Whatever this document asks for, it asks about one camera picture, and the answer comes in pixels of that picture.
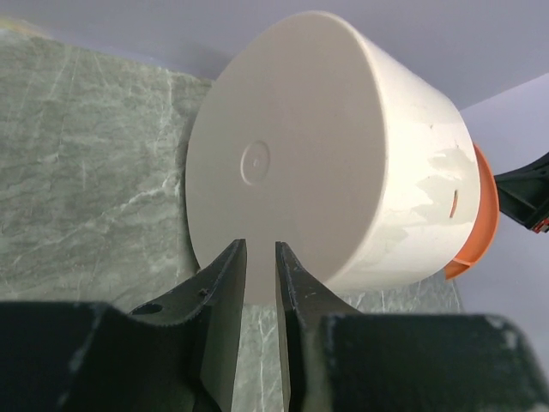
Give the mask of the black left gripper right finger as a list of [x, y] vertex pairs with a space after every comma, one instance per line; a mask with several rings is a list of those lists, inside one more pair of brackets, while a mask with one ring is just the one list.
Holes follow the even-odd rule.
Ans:
[[485, 314], [364, 314], [275, 246], [287, 411], [545, 411], [527, 339]]

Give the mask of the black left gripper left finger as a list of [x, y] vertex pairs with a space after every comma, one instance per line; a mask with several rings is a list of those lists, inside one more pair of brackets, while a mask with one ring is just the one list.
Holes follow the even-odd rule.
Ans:
[[246, 274], [233, 241], [131, 312], [105, 302], [4, 301], [4, 411], [228, 411]]

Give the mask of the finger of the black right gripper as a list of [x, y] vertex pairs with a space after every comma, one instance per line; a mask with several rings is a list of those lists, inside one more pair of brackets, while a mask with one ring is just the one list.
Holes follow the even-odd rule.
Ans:
[[495, 176], [499, 210], [534, 233], [548, 232], [548, 159]]

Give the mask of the round beige drawer cabinet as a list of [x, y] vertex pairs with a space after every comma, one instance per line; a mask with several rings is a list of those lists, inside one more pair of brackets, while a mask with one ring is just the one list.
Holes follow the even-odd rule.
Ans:
[[287, 17], [220, 74], [192, 127], [196, 259], [248, 247], [245, 301], [275, 299], [275, 243], [335, 292], [473, 266], [492, 185], [451, 100], [337, 15]]

